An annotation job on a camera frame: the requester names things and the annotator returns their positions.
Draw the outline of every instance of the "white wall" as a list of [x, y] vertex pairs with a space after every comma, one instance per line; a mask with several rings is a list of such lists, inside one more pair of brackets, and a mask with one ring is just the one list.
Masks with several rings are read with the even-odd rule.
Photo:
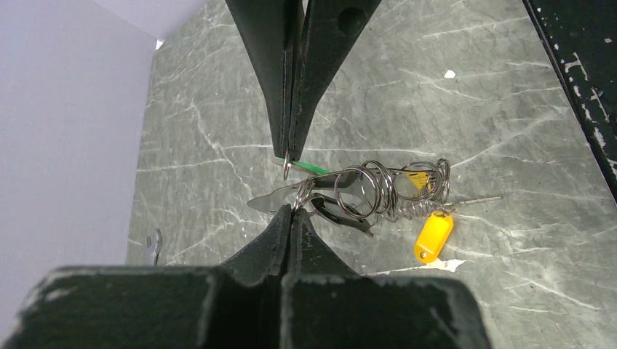
[[157, 39], [168, 39], [207, 0], [93, 0]]
[[124, 264], [155, 43], [92, 1], [0, 1], [0, 342], [49, 270]]

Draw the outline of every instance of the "metal key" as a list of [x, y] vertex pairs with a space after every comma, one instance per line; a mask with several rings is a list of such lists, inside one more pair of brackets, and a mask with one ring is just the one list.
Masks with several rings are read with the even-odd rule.
[[472, 200], [463, 200], [459, 202], [453, 202], [451, 204], [444, 205], [444, 208], [450, 212], [456, 210], [459, 206], [471, 205], [471, 204], [481, 204], [484, 202], [496, 201], [503, 199], [503, 196], [491, 196], [490, 198], [474, 198]]

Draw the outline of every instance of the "worn black paint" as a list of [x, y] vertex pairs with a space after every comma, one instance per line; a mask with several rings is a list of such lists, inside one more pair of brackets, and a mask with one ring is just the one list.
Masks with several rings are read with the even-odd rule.
[[298, 0], [226, 0], [268, 108], [274, 154], [284, 157], [291, 112], [294, 46], [303, 21]]
[[617, 198], [617, 1], [523, 2]]
[[459, 281], [285, 276], [282, 348], [489, 348]]
[[311, 218], [302, 210], [294, 215], [290, 239], [289, 274], [338, 274], [356, 276], [317, 235]]

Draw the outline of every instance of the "black metal frame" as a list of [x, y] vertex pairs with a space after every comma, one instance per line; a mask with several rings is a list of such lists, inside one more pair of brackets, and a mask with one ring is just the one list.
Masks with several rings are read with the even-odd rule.
[[85, 267], [29, 295], [13, 348], [490, 348], [459, 281], [357, 275], [283, 206], [218, 267]]
[[523, 3], [617, 199], [617, 2]]
[[274, 155], [300, 160], [317, 103], [381, 0], [226, 0], [268, 108]]

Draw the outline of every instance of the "metal hook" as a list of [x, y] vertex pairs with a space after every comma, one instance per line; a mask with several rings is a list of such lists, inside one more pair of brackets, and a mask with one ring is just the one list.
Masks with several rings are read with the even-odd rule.
[[163, 234], [160, 229], [154, 229], [154, 233], [156, 235], [156, 240], [152, 243], [152, 236], [146, 236], [146, 257], [150, 265], [155, 266], [159, 264], [159, 254], [161, 253], [161, 248], [163, 247]]
[[287, 180], [287, 176], [289, 176], [289, 170], [291, 168], [291, 154], [289, 149], [285, 153], [285, 162], [283, 163], [283, 180]]

